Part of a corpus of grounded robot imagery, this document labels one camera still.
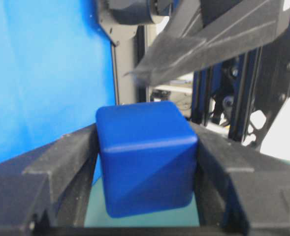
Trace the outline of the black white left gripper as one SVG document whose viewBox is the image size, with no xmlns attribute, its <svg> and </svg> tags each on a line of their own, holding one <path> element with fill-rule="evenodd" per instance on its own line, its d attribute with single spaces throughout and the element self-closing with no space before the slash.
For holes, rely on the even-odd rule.
<svg viewBox="0 0 290 236">
<path fill-rule="evenodd" d="M 214 9 L 185 18 L 189 5 L 179 4 L 128 74 L 158 86 L 196 71 L 192 122 L 222 126 L 228 138 L 260 149 L 290 98 L 290 1 L 243 0 L 204 28 Z"/>
</svg>

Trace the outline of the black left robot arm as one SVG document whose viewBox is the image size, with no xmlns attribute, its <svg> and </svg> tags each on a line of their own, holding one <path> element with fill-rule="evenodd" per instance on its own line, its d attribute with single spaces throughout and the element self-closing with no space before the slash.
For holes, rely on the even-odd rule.
<svg viewBox="0 0 290 236">
<path fill-rule="evenodd" d="M 290 0 L 98 0 L 123 105 L 193 76 L 190 121 L 260 148 L 290 98 Z"/>
</svg>

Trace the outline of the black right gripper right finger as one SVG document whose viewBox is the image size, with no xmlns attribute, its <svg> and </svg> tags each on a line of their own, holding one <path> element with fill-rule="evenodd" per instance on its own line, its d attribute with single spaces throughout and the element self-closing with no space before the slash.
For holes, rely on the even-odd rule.
<svg viewBox="0 0 290 236">
<path fill-rule="evenodd" d="M 227 235 L 290 236 L 290 164 L 192 123 L 200 223 Z"/>
</svg>

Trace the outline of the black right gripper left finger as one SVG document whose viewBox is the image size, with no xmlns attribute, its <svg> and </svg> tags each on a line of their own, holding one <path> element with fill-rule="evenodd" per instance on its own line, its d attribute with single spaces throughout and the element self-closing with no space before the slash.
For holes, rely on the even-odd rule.
<svg viewBox="0 0 290 236">
<path fill-rule="evenodd" d="M 93 236 L 85 228 L 95 125 L 0 163 L 0 236 Z"/>
</svg>

